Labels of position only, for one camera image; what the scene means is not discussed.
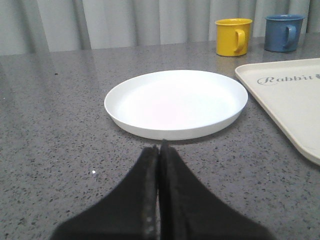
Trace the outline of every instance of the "white plate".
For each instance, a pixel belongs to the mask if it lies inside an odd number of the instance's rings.
[[[186,140],[224,129],[237,119],[248,93],[237,81],[196,70],[171,70],[131,78],[104,99],[113,121],[134,135]]]

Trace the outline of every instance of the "countertop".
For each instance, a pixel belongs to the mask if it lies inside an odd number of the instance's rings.
[[[0,239],[49,239],[106,196],[142,148],[160,146],[107,114],[104,98],[119,83],[180,69],[237,79],[240,65],[320,58],[319,33],[302,35],[294,52],[263,46],[253,38],[239,57],[216,55],[214,41],[0,56]],[[169,144],[212,193],[278,240],[320,239],[320,167],[250,94],[229,127]]]

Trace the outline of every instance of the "gray speckled countertop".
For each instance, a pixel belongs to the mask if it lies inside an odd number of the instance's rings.
[[[0,239],[48,239],[110,192],[143,147],[160,146],[108,116],[104,98],[117,84],[178,69],[236,79],[243,64],[320,58],[319,33],[290,53],[263,44],[252,39],[240,57],[217,56],[215,42],[0,56]],[[320,167],[251,95],[229,127],[170,144],[215,195],[277,239],[320,239]]]

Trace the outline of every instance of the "tray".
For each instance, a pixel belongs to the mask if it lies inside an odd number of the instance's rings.
[[[297,150],[320,165],[320,58],[246,64],[235,74]]]
[[[230,125],[248,101],[236,80],[207,71],[148,73],[115,86],[104,107],[113,121],[134,135],[186,140]]]

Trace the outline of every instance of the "curtain fold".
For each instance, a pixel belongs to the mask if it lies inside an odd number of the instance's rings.
[[[319,0],[0,0],[0,55],[216,40],[215,21],[306,16],[301,33],[320,32]]]

